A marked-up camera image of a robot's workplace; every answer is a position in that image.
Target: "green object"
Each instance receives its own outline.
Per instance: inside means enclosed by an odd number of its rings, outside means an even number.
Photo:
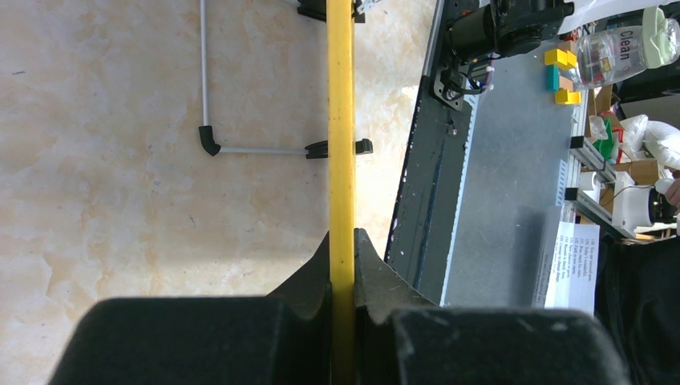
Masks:
[[[596,140],[593,146],[597,151],[605,158],[605,162],[609,161],[612,157],[612,150],[614,150],[614,139],[612,135],[612,122],[605,120],[605,127],[607,128],[608,139]]]
[[[560,89],[560,69],[557,66],[548,66],[548,74],[545,77],[545,85],[548,91],[557,92]]]

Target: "gray metal rod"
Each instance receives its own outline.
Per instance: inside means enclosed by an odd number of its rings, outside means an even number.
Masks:
[[[208,48],[206,47],[205,0],[200,0],[200,83],[203,93],[203,125],[209,126],[208,118]]]
[[[275,154],[275,155],[307,155],[307,150],[286,150],[283,148],[247,148],[247,147],[222,147],[220,152],[232,154]]]

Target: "screw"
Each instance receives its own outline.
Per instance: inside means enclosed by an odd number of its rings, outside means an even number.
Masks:
[[[444,98],[446,100],[453,100],[455,97],[455,92],[453,90],[446,90],[446,93],[444,94]]]

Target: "wooden block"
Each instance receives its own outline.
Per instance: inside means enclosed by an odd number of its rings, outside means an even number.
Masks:
[[[560,84],[560,89],[573,92],[573,81],[565,78],[564,76],[560,76],[559,84]]]
[[[576,54],[576,42],[568,40],[557,45],[557,49]]]

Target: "yellow stick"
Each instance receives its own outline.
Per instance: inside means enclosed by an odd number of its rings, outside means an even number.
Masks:
[[[354,20],[327,0],[330,282],[333,385],[354,383]]]

